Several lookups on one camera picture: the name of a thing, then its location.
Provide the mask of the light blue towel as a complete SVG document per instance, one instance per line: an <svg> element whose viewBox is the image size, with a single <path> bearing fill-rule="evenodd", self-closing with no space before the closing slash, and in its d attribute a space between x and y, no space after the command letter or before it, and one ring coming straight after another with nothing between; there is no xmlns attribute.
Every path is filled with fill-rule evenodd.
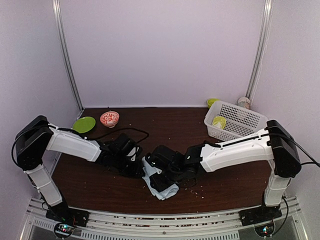
<svg viewBox="0 0 320 240"><path fill-rule="evenodd" d="M179 186L174 182L168 182L163 175L163 171L147 162L146 157L142 158L142 179L147 184L151 194L159 200L164 201L173 197L178 191Z"/></svg>

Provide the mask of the green white patterned towel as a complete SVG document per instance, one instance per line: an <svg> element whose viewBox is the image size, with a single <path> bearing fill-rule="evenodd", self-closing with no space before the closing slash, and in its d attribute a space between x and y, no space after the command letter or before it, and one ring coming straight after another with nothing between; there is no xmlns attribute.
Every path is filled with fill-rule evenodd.
<svg viewBox="0 0 320 240"><path fill-rule="evenodd" d="M223 130L226 127L227 119L223 116L215 116L212 120L212 126Z"/></svg>

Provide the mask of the white perforated plastic basket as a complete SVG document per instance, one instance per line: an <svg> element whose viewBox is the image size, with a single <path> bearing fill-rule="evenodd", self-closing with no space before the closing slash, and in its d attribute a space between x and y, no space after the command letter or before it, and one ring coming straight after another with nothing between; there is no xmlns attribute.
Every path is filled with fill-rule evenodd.
<svg viewBox="0 0 320 240"><path fill-rule="evenodd" d="M215 116L226 118L226 126L212 126ZM216 101L204 118L208 135L221 141L229 141L251 135L267 126L268 118L258 112L224 101Z"/></svg>

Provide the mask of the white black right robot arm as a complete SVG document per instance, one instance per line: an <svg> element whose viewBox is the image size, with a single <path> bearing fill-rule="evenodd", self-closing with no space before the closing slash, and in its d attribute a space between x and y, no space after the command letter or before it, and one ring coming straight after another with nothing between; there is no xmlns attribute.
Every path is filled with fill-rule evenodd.
<svg viewBox="0 0 320 240"><path fill-rule="evenodd" d="M272 171L261 206L239 212L242 226L249 226L282 216L283 194L302 169L294 138L276 120L267 121L265 128L251 135L220 143L204 141L184 154L160 145L146 156L143 165L150 190L160 194L194 178L199 168L211 173L256 161L269 161Z"/></svg>

